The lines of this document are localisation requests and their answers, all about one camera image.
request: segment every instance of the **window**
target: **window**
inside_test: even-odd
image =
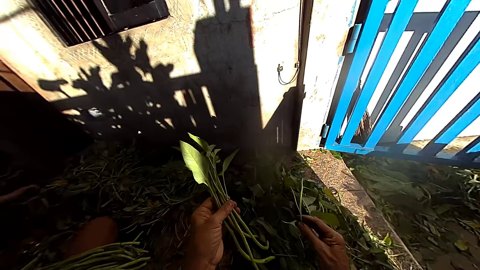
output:
[[[34,4],[68,46],[169,15],[165,0],[35,0]]]

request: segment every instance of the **wire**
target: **wire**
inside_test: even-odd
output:
[[[278,72],[278,82],[283,86],[289,85],[289,84],[293,83],[293,81],[295,81],[298,73],[299,73],[299,68],[297,68],[297,70],[295,71],[295,74],[293,75],[293,78],[288,83],[286,83],[282,80],[282,77],[280,77],[280,71],[279,71]]]
[[[297,51],[297,59],[298,61],[300,61],[300,47],[301,47],[301,33],[302,33],[302,16],[303,16],[303,1],[304,0],[300,0],[300,13],[299,13],[299,45],[298,45],[298,51]],[[283,86],[286,86],[286,85],[289,85],[291,83],[293,83],[293,81],[295,81],[295,79],[297,78],[298,74],[299,74],[299,67],[297,67],[297,70],[295,71],[295,74],[293,75],[293,78],[288,82],[284,82],[282,80],[282,77],[280,76],[280,71],[278,72],[278,82],[283,85]]]

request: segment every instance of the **wall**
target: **wall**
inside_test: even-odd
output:
[[[357,0],[313,2],[297,150],[319,147],[322,125],[343,63],[343,47],[358,5]]]
[[[295,81],[281,85],[276,68],[295,73],[300,1],[167,5],[167,19],[66,47],[26,0],[4,0],[0,54],[95,139],[177,144],[188,131],[230,148],[292,147]]]

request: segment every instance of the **bunch of stems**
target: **bunch of stems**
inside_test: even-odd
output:
[[[225,177],[222,175],[222,178],[223,178],[223,185],[222,185],[222,183],[221,183],[221,181],[218,177],[217,171],[216,171],[215,157],[214,156],[211,157],[210,155],[207,155],[207,158],[210,162],[210,169],[209,169],[209,172],[208,172],[208,176],[209,176],[208,177],[208,183],[206,183],[206,184],[209,188],[210,194],[215,199],[216,206],[218,208],[220,208],[229,199],[228,193],[227,193],[227,187],[225,185]],[[227,217],[227,222],[225,222],[224,224],[225,224],[225,227],[227,228],[228,232],[232,236],[233,241],[235,242],[235,246],[237,247],[238,251],[241,253],[241,255],[245,259],[252,262],[253,267],[256,270],[258,270],[258,266],[257,266],[258,263],[266,263],[266,262],[269,262],[269,261],[275,259],[275,256],[269,256],[269,257],[266,257],[264,259],[253,258],[252,250],[250,249],[250,246],[248,245],[247,238],[252,239],[253,242],[255,244],[257,244],[257,246],[259,248],[264,249],[264,250],[267,250],[268,247],[269,247],[268,241],[266,242],[266,245],[262,245],[260,242],[258,242],[257,241],[258,236],[254,235],[251,232],[251,230],[249,229],[247,224],[245,224],[245,222],[243,222],[240,215],[235,210],[233,210],[230,213],[230,215]],[[238,242],[237,236],[235,235],[234,230],[237,231],[238,234],[240,234],[240,237],[243,241],[243,244],[245,245],[245,249],[247,250],[247,252],[245,252],[241,248],[241,246]]]
[[[39,267],[40,256],[21,270],[140,270],[150,257],[148,251],[137,248],[140,242],[113,243],[99,246],[63,261]]]

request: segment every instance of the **blue metal bar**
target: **blue metal bar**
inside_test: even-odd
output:
[[[476,145],[472,146],[472,148],[470,148],[468,151],[467,151],[467,154],[469,153],[476,153],[478,152],[479,155],[480,155],[480,142],[477,142]]]
[[[365,110],[367,109],[367,105],[372,98],[377,84],[380,81],[388,62],[390,61],[390,57],[392,57],[393,51],[395,50],[403,31],[405,31],[405,28],[412,17],[413,10],[415,9],[417,2],[418,0],[402,0],[395,10],[394,17],[382,42],[382,46],[378,51],[377,57],[370,71],[370,75],[363,86],[357,104],[355,105],[355,109],[353,110],[350,120],[348,121],[347,128],[343,133],[342,140],[340,142],[341,145],[348,145],[352,140],[352,137],[357,130]]]
[[[474,160],[478,156],[480,156],[480,136],[455,155],[459,160]]]
[[[420,53],[418,53],[415,61],[412,63],[409,71],[397,88],[396,93],[390,100],[389,104],[383,111],[380,119],[377,121],[373,130],[365,143],[365,148],[374,148],[378,141],[387,130],[388,125],[392,122],[396,113],[407,99],[413,87],[422,77],[423,73],[433,61],[438,51],[446,41],[449,34],[463,15],[465,8],[470,0],[451,0],[444,7],[441,17],[439,18],[435,28],[430,33]]]
[[[480,116],[480,93],[458,113],[455,118],[421,151],[422,156],[434,156],[455,139],[468,125]]]
[[[415,118],[410,121],[403,134],[398,140],[399,144],[409,144],[413,138],[422,130],[428,121],[435,115],[447,99],[455,92],[455,90],[462,84],[468,75],[480,63],[480,34],[470,44],[465,51],[464,57],[460,57],[457,64],[452,68],[446,77],[446,80],[440,83],[436,92],[425,102],[422,109],[415,115]]]
[[[337,143],[334,143],[330,146],[325,146],[328,150],[334,150],[345,153],[355,153],[355,154],[370,154],[379,157],[389,157],[402,160],[414,160],[417,162],[428,162],[428,163],[440,163],[447,164],[451,166],[467,167],[467,168],[480,168],[480,162],[473,161],[474,159],[461,160],[455,154],[447,153],[438,153],[436,156],[420,156],[418,155],[419,150],[405,149],[403,153],[392,153],[388,151],[387,147],[376,146],[375,150],[368,149],[359,149],[361,145],[350,144],[348,146],[342,146]]]
[[[387,3],[388,0],[372,0],[367,19],[365,20],[365,24],[363,25],[363,29],[357,43],[355,55],[353,56],[351,69],[348,72],[345,80],[342,95],[338,101],[338,106],[330,127],[330,132],[327,136],[327,145],[333,145],[338,133],[340,132],[340,127],[344,120],[345,114],[347,113],[350,99],[353,95],[353,92],[357,88],[361,73],[365,63],[367,62],[367,58],[370,50],[372,49],[375,37],[377,36],[378,27],[382,22]]]

